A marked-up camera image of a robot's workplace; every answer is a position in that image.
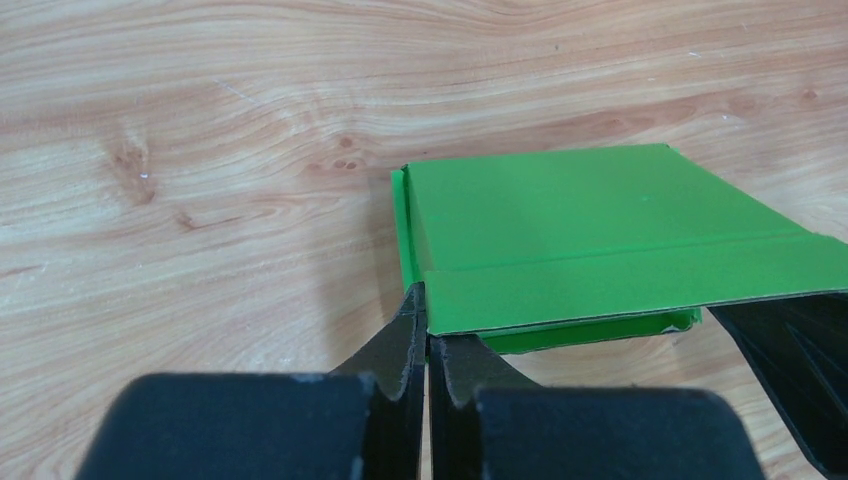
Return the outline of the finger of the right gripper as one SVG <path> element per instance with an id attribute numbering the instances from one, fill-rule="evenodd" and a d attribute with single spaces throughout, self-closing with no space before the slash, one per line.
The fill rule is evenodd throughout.
<path id="1" fill-rule="evenodd" d="M 847 295 L 714 306 L 799 449 L 827 479 L 847 477 Z"/>

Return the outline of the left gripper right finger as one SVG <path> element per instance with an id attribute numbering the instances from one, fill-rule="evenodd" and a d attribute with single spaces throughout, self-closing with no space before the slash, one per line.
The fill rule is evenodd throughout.
<path id="1" fill-rule="evenodd" d="M 741 420 L 699 389 L 545 387 L 476 335 L 429 341 L 437 479 L 760 479 Z"/>

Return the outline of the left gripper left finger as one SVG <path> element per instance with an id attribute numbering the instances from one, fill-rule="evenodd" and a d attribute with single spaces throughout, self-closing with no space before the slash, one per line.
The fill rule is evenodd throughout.
<path id="1" fill-rule="evenodd" d="M 107 411 L 81 479 L 414 479 L 420 472 L 426 305 L 329 372 L 155 373 Z"/>

